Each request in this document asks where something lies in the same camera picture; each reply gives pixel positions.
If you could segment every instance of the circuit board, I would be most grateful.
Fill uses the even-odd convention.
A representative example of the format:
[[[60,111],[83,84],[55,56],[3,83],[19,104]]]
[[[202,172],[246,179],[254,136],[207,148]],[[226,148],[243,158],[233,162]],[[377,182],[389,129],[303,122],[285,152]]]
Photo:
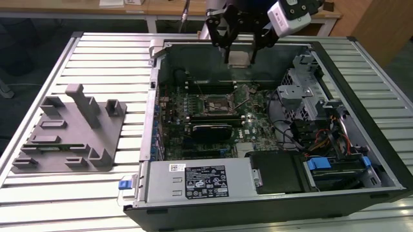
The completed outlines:
[[[237,143],[251,143],[255,151],[277,150],[277,137],[266,114],[267,90],[253,84],[239,85],[229,94],[187,94],[180,87],[168,88],[162,98],[166,160],[235,158]],[[213,144],[192,141],[188,116],[239,115],[242,126],[233,128],[230,139]]]

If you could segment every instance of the wooden desk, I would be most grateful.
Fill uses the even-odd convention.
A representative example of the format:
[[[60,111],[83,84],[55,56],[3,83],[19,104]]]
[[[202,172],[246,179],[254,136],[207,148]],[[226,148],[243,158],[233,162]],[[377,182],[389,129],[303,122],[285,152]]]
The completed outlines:
[[[156,33],[156,20],[179,20],[184,0],[146,0],[143,5],[100,9],[99,0],[0,0],[0,17],[144,19],[150,33]],[[204,20],[206,0],[191,0],[188,20]],[[322,24],[318,36],[329,36],[341,13],[321,11],[313,22]]]
[[[0,0],[0,11],[15,13],[76,13],[76,14],[128,14],[138,11],[146,14],[150,0],[143,5],[124,5],[123,8],[99,8],[99,0]]]
[[[333,36],[354,36],[385,67],[413,35],[413,0],[335,0],[343,17]]]

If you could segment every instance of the warning label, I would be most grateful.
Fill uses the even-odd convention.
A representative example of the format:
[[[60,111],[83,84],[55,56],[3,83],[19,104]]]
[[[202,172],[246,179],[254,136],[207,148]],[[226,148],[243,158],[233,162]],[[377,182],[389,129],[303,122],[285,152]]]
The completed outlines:
[[[229,196],[225,166],[186,168],[186,197],[188,199]]]

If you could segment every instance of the floor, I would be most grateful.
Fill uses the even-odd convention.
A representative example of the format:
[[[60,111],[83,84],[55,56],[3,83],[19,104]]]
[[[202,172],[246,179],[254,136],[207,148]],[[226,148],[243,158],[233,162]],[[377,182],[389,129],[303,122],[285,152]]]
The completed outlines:
[[[13,84],[11,89],[15,92],[15,97],[12,99],[7,100],[0,97],[0,155],[25,116],[27,110],[53,68],[72,32],[147,32],[147,24],[143,20],[63,20],[56,22],[51,19],[33,19],[32,22],[41,40],[39,46],[27,48],[27,52],[35,64],[33,71],[16,77],[11,76],[0,69],[1,80],[7,84]],[[178,21],[160,21],[158,22],[158,31],[159,33],[176,33],[178,26]],[[184,30],[186,33],[195,33],[199,28],[202,28],[202,22],[195,21],[187,24]],[[11,40],[7,33],[0,30],[0,44]],[[8,56],[1,53],[0,46],[0,60],[4,58],[7,59]],[[413,100],[412,63],[413,43],[409,42],[390,65],[385,68],[385,71],[410,100]]]

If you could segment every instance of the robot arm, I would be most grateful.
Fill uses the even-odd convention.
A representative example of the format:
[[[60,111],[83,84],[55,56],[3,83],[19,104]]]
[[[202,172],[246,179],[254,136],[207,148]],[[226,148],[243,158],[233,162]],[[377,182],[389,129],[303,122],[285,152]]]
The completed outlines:
[[[213,45],[225,49],[225,63],[239,33],[254,35],[254,64],[257,51],[307,26],[321,5],[319,0],[208,0],[206,26]]]

